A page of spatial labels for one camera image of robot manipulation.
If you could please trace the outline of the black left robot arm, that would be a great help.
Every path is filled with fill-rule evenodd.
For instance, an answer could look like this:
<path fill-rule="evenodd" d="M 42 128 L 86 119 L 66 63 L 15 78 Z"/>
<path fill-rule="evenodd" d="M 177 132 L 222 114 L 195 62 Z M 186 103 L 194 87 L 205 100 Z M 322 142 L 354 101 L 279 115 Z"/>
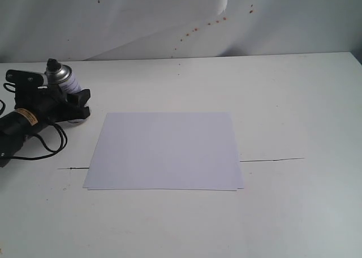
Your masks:
<path fill-rule="evenodd" d="M 59 86 L 21 89 L 14 87 L 14 110 L 1 117 L 1 167 L 11 160 L 37 161 L 50 158 L 65 149 L 68 137 L 61 122 L 87 119 L 90 108 L 87 102 L 91 97 L 89 89 L 75 94 L 63 93 Z M 46 145 L 40 132 L 47 127 L 54 127 L 60 137 L 57 149 Z M 24 143 L 35 137 L 40 141 L 48 154 L 36 157 L 17 156 Z"/>

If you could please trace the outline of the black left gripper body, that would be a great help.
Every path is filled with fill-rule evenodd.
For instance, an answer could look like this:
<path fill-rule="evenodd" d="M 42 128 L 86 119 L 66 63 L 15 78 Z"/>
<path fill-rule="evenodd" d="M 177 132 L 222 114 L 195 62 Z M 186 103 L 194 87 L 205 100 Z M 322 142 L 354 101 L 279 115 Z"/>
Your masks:
<path fill-rule="evenodd" d="M 60 86 L 14 85 L 14 121 L 20 125 L 65 122 L 70 119 L 66 95 Z"/>

